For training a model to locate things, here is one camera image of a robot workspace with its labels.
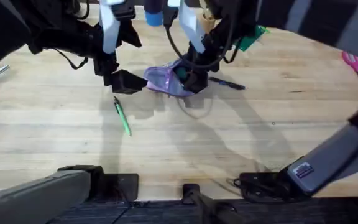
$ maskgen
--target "green object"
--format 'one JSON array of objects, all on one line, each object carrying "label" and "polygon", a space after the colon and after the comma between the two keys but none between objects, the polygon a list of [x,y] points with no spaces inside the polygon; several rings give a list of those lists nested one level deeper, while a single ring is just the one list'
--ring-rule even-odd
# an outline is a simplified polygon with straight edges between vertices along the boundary
[{"label": "green object", "polygon": [[114,97],[114,105],[116,106],[117,113],[118,113],[119,117],[121,118],[121,121],[122,121],[122,123],[124,125],[125,132],[129,136],[131,136],[131,130],[129,129],[127,119],[125,118],[124,112],[122,111],[121,104],[120,104],[119,100],[116,97]]},{"label": "green object", "polygon": [[243,37],[240,41],[236,42],[236,46],[240,45],[239,49],[245,52],[265,32],[270,33],[270,31],[266,28],[257,26],[255,28],[254,37]]},{"label": "green object", "polygon": [[175,74],[177,75],[177,77],[181,80],[185,80],[187,78],[187,72],[186,69],[183,67],[177,67],[174,70]]}]

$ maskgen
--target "tabletop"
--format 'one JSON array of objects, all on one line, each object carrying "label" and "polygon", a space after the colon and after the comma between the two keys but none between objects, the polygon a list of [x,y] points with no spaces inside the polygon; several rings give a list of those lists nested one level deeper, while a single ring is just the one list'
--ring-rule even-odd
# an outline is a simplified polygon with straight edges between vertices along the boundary
[{"label": "tabletop", "polygon": [[[95,24],[97,15],[88,22]],[[120,68],[139,76],[177,59],[163,27],[149,27],[143,18],[133,21],[143,47],[123,44],[117,50]],[[177,22],[172,34],[185,52],[188,41]],[[139,200],[179,199],[184,183],[200,184],[212,198],[239,198],[231,179],[241,172],[279,171],[358,109],[358,77],[340,50],[276,29],[210,73],[246,90],[210,83],[186,104],[150,90],[114,94],[94,74],[93,63],[72,70],[54,50],[32,55],[25,46],[1,65],[11,68],[0,76],[0,189],[59,167],[91,164],[108,173],[139,174]],[[358,174],[317,196],[358,196]]]}]

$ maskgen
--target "blue cap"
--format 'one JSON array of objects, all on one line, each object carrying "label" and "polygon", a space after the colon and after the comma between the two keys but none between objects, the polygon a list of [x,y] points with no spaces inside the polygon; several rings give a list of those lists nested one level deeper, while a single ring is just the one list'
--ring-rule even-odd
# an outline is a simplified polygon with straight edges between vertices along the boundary
[{"label": "blue cap", "polygon": [[156,14],[145,12],[146,15],[146,23],[152,27],[158,27],[162,25],[162,12],[158,12]]}]

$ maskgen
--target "wire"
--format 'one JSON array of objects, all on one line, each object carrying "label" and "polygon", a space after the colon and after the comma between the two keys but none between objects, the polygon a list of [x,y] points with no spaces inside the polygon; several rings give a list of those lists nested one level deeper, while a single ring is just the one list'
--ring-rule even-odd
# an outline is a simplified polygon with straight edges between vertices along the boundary
[{"label": "wire", "polygon": [[[233,185],[235,187],[239,188],[241,191],[245,190],[245,192],[247,192],[247,189],[245,187],[243,187],[241,184],[237,183],[238,181],[240,181],[239,178],[234,179],[233,180]],[[242,198],[246,202],[254,203],[254,204],[260,204],[260,205],[285,205],[285,204],[291,204],[291,203],[305,202],[305,201],[308,200],[308,198],[301,198],[301,199],[296,199],[296,200],[280,201],[280,202],[261,202],[261,201],[256,201],[254,199],[246,197],[245,194],[242,194]]]},{"label": "wire", "polygon": [[132,208],[133,208],[132,205],[130,205],[130,206],[128,206],[127,208],[125,208],[125,210],[122,211],[121,214],[119,214],[119,216],[117,216],[117,218],[116,218],[114,221],[112,221],[111,224],[115,224],[123,215],[125,215],[125,213],[127,213],[127,212],[128,212],[130,209],[132,209]]},{"label": "wire", "polygon": [[77,16],[74,16],[74,17],[79,19],[79,20],[84,20],[84,19],[88,18],[89,15],[90,15],[90,0],[86,0],[86,12],[85,12],[85,15],[81,16],[81,17],[77,17]]},{"label": "wire", "polygon": [[226,62],[226,63],[232,63],[232,62],[234,61],[234,59],[235,59],[236,56],[237,56],[237,52],[239,51],[239,48],[240,48],[240,45],[241,45],[241,41],[242,41],[243,38],[244,38],[244,37],[241,37],[241,38],[239,39],[239,41],[238,41],[238,43],[237,43],[237,45],[236,45],[236,48],[234,49],[234,52],[233,52],[233,54],[231,55],[230,60],[227,60],[226,56],[223,57],[224,62]]},{"label": "wire", "polygon": [[61,56],[63,56],[74,70],[77,70],[82,66],[84,66],[86,63],[88,63],[89,58],[85,57],[84,60],[78,66],[76,66],[63,52],[59,51],[56,48],[52,48],[52,49],[56,50]]},{"label": "wire", "polygon": [[179,58],[182,60],[183,63],[187,64],[188,66],[190,66],[191,68],[198,68],[198,69],[206,69],[206,68],[209,68],[217,63],[219,63],[225,56],[226,52],[229,50],[230,48],[230,44],[231,44],[231,39],[232,39],[232,36],[233,36],[233,32],[234,32],[234,26],[235,26],[235,23],[237,21],[237,14],[238,14],[238,11],[239,11],[239,7],[236,8],[235,10],[235,13],[234,15],[232,15],[232,18],[231,18],[231,23],[230,23],[230,29],[229,29],[229,36],[226,40],[226,45],[224,46],[223,48],[223,51],[222,51],[222,54],[212,63],[210,63],[209,65],[197,65],[189,60],[187,60],[181,53],[180,51],[178,50],[177,46],[175,45],[173,39],[172,39],[172,35],[171,35],[171,32],[170,32],[170,28],[169,27],[165,27],[165,31],[167,33],[167,37],[168,37],[168,40],[169,40],[169,43],[171,44],[173,50],[175,51],[175,53],[179,56]]}]

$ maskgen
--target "pen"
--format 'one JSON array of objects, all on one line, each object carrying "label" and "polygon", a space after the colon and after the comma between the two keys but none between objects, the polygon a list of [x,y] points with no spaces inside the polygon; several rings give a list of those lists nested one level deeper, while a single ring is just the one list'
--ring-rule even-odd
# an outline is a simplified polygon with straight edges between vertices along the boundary
[{"label": "pen", "polygon": [[124,124],[125,132],[129,136],[131,136],[131,130],[129,129],[127,119],[125,118],[124,112],[122,111],[121,104],[120,104],[119,100],[117,99],[117,97],[114,97],[114,106],[116,107],[117,113],[118,113],[119,117],[121,118],[122,123]]},{"label": "pen", "polygon": [[236,89],[236,90],[245,90],[245,88],[246,88],[243,85],[235,84],[233,82],[228,82],[228,81],[222,80],[220,78],[210,77],[209,80],[211,80],[212,82],[219,83],[220,85],[227,85],[227,86],[229,86],[233,89]]}]

